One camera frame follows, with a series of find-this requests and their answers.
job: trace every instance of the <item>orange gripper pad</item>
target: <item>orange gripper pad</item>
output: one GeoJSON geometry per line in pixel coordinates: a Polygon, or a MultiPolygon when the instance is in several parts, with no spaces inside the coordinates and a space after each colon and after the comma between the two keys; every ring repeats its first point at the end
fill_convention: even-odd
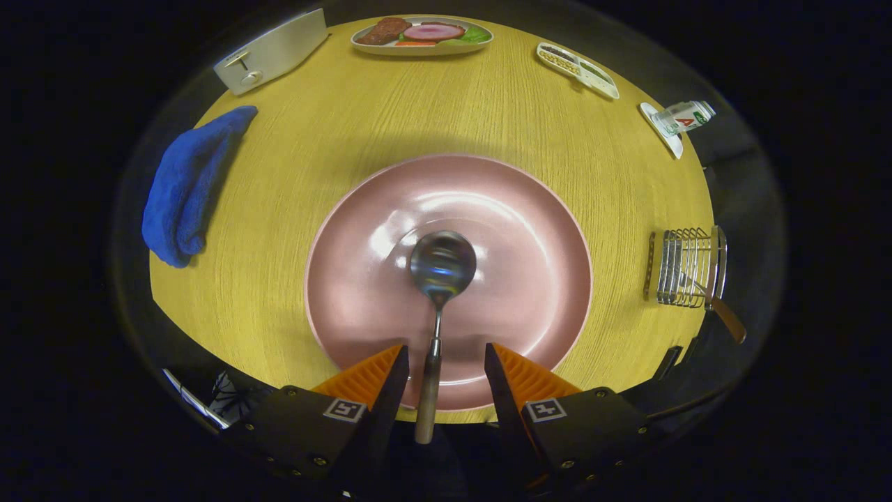
{"type": "Polygon", "coordinates": [[[517,352],[508,350],[503,346],[493,343],[496,355],[505,370],[505,377],[517,411],[523,409],[527,401],[539,401],[549,397],[565,397],[582,392],[572,383],[560,378],[517,352]]]}
{"type": "Polygon", "coordinates": [[[312,391],[365,403],[368,409],[372,409],[401,348],[402,345],[394,345],[374,356],[369,356],[323,381],[312,391]]]}

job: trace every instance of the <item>towel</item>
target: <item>towel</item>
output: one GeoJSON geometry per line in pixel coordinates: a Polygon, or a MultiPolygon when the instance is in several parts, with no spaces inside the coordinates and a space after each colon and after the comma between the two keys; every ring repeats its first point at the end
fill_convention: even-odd
{"type": "Polygon", "coordinates": [[[166,264],[183,268],[204,248],[209,200],[255,106],[239,106],[168,146],[143,212],[145,244],[166,264]]]}

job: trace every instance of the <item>metal spoon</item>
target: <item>metal spoon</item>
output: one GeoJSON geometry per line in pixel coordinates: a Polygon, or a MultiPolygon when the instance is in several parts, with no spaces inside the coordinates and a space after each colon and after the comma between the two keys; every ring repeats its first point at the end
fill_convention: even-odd
{"type": "Polygon", "coordinates": [[[426,445],[434,435],[434,414],[440,390],[440,318],[443,306],[467,288],[477,270],[477,256],[467,240],[453,231],[427,234],[418,241],[409,260],[415,286],[434,302],[437,311],[434,338],[425,358],[421,399],[415,422],[415,442],[426,445]]]}

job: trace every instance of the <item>spoon handle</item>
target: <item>spoon handle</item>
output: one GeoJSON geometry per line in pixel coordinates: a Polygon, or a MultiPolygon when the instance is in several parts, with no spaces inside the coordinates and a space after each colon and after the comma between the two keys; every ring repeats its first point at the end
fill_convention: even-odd
{"type": "Polygon", "coordinates": [[[722,318],[722,322],[725,323],[728,331],[731,332],[734,341],[739,344],[743,343],[743,340],[747,338],[747,329],[728,304],[724,303],[720,298],[713,298],[713,310],[722,318]]]}
{"type": "Polygon", "coordinates": [[[415,421],[415,442],[419,445],[430,443],[434,436],[434,416],[440,392],[440,361],[440,339],[434,338],[425,357],[425,375],[421,380],[421,399],[415,421]]]}

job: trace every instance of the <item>carrot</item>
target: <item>carrot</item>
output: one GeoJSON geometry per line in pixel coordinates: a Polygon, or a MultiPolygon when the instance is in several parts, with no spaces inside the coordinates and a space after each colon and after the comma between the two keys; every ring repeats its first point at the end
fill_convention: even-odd
{"type": "Polygon", "coordinates": [[[397,46],[436,46],[436,42],[416,42],[415,40],[401,40],[396,43],[397,46]]]}

